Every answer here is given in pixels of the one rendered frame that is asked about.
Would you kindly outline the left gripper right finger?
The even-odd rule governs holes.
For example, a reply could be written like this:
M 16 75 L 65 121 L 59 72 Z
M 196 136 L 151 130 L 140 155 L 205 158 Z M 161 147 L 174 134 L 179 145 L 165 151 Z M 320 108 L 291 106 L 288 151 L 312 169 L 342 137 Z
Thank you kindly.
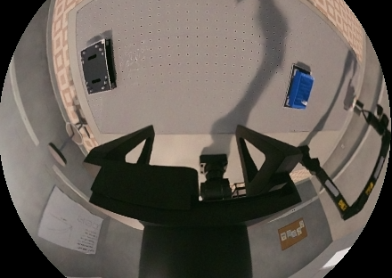
M 242 125 L 237 125 L 235 137 L 246 196 L 258 194 L 273 178 L 289 175 L 303 157 L 298 147 L 260 134 Z M 249 154 L 245 141 L 251 143 L 265 155 L 265 161 L 259 170 Z

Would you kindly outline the blue tube carrier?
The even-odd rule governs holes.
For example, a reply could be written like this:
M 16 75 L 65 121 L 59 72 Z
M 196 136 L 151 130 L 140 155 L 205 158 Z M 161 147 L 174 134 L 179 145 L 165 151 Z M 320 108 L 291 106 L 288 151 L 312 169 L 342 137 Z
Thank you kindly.
M 293 108 L 306 109 L 306 105 L 301 101 L 303 98 L 304 101 L 308 102 L 313 83 L 314 78 L 296 70 L 296 75 L 294 76 L 292 88 L 290 91 L 288 105 Z

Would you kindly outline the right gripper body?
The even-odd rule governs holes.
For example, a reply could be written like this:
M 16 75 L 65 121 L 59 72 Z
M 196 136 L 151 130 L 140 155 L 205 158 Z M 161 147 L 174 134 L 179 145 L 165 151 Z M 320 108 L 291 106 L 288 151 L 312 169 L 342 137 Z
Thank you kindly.
M 368 118 L 369 120 L 367 120 L 367 124 L 368 125 L 371 125 L 375 130 L 376 130 L 376 127 L 378 126 L 376 126 L 376 124 L 372 121 L 372 117 L 373 117 L 373 113 L 371 112 L 371 114 L 370 114 L 370 117 Z M 371 124 L 370 124 L 370 122 L 371 122 Z

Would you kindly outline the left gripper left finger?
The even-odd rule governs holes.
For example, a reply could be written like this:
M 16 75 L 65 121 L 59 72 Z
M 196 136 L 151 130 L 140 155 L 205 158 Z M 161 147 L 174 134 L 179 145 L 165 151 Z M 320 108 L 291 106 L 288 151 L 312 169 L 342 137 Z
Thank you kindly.
M 153 125 L 148 125 L 131 134 L 96 146 L 87 155 L 126 162 L 126 155 L 146 139 L 136 163 L 150 165 L 154 137 Z

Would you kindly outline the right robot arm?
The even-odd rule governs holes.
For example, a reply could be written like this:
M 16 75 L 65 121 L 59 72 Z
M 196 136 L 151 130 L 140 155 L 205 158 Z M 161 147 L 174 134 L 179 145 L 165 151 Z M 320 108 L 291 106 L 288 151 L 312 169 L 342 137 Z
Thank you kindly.
M 326 174 L 324 169 L 321 168 L 320 160 L 318 159 L 318 157 L 311 159 L 309 153 L 310 148 L 307 147 L 307 148 L 300 149 L 301 152 L 303 153 L 303 157 L 300 160 L 299 164 L 305 167 L 306 170 L 309 169 L 310 171 L 309 173 L 311 174 L 312 172 L 311 175 L 315 176 L 317 173 L 316 178 L 319 180 L 319 182 L 321 181 L 320 183 L 322 184 L 322 186 L 324 187 L 326 192 L 330 195 L 331 199 L 336 205 L 340 213 L 341 219 L 343 219 L 342 217 L 344 217 L 343 219 L 344 221 L 348 220 L 350 217 L 355 216 L 363 209 L 363 206 L 369 199 L 369 196 L 375 184 L 377 183 L 377 180 L 380 176 L 380 172 L 383 168 L 385 159 L 387 157 L 390 140 L 391 140 L 391 132 L 387 129 L 389 123 L 388 116 L 385 113 L 382 114 L 382 112 L 383 112 L 383 108 L 379 104 L 377 104 L 377 115 L 380 117 L 377 118 L 375 115 L 373 115 L 373 119 L 372 119 L 372 121 L 376 124 L 376 126 L 378 125 L 376 127 L 376 132 L 379 134 L 379 136 L 382 136 L 380 139 L 382 141 L 381 142 L 382 147 L 380 146 L 381 149 L 380 149 L 379 157 L 377 158 L 375 167 L 372 171 L 372 174 L 366 186 L 363 188 L 362 192 L 358 196 L 359 198 L 357 198 L 356 200 L 357 202 L 354 202 L 351 206 L 347 204 L 345 198 L 343 197 L 343 195 L 341 194 L 337 186 L 331 181 L 330 177 Z M 387 131 L 385 131 L 385 128 L 387 129 Z M 385 141 L 383 142 L 384 137 L 385 137 Z M 360 200 L 361 198 L 362 200 Z M 353 206 L 355 207 L 353 208 Z

